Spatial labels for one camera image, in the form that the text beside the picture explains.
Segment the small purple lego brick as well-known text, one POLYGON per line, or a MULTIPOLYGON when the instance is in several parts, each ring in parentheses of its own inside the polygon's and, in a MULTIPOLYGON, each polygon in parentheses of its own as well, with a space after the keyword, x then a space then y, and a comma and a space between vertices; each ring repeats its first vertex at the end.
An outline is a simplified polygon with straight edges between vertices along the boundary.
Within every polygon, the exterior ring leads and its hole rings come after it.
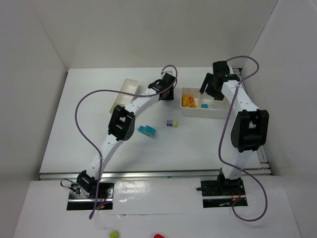
POLYGON ((166 121, 166 126, 172 127, 172 125, 173 125, 173 120, 166 121))

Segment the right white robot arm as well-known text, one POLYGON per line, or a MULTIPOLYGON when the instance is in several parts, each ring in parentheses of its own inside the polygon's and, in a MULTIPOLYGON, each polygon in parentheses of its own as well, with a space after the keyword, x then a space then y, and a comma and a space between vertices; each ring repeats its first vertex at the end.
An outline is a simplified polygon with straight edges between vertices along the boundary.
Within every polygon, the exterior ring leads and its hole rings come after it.
POLYGON ((200 93, 206 93, 216 101, 230 102, 228 115, 235 114, 230 139, 237 150, 233 158, 224 161, 217 176, 216 188, 228 194, 242 184, 241 175, 249 158, 266 142, 269 113, 256 106, 242 87, 242 80, 230 73, 226 61, 212 64, 212 73, 207 73, 200 93))

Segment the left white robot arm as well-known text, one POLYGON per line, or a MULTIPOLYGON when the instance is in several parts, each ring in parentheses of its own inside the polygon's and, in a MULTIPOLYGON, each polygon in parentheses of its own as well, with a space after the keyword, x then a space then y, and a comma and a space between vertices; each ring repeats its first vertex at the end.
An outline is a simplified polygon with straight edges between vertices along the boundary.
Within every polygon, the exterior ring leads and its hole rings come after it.
POLYGON ((78 110, 80 104, 90 95, 106 91, 106 89, 96 90, 85 95, 78 102, 75 108, 75 124, 81 135, 96 149, 97 156, 93 159, 89 167, 82 171, 77 177, 77 184, 81 190, 89 197, 96 193, 97 183, 101 178, 102 172, 106 165, 114 155, 115 151, 124 142, 129 140, 135 130, 135 120, 148 107, 158 101, 167 100, 177 83, 177 75, 173 76, 169 73, 164 73, 161 79, 149 84, 145 92, 141 95, 126 93, 136 99, 124 106, 117 105, 113 109, 109 124, 106 139, 102 148, 98 148, 82 131, 78 123, 78 110))

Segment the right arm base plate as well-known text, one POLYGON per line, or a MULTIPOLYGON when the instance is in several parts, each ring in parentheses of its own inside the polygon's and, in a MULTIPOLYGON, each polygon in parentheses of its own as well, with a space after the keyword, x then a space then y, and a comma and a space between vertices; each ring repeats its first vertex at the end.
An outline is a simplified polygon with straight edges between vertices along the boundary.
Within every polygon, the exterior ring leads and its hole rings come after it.
POLYGON ((241 180, 236 185, 220 186, 215 180, 202 180, 196 191, 202 195, 204 208, 222 208, 248 206, 244 184, 241 180))

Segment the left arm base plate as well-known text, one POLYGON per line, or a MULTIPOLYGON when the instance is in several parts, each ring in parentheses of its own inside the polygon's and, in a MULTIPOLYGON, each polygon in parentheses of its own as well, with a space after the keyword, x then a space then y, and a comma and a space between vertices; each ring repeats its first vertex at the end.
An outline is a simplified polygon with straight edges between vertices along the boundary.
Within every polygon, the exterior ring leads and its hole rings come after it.
MULTIPOLYGON (((94 207, 96 192, 91 195, 81 190, 80 187, 72 183, 67 202, 67 211, 87 211, 94 207)), ((112 210, 113 209, 114 183, 101 182, 97 197, 97 210, 112 210)))

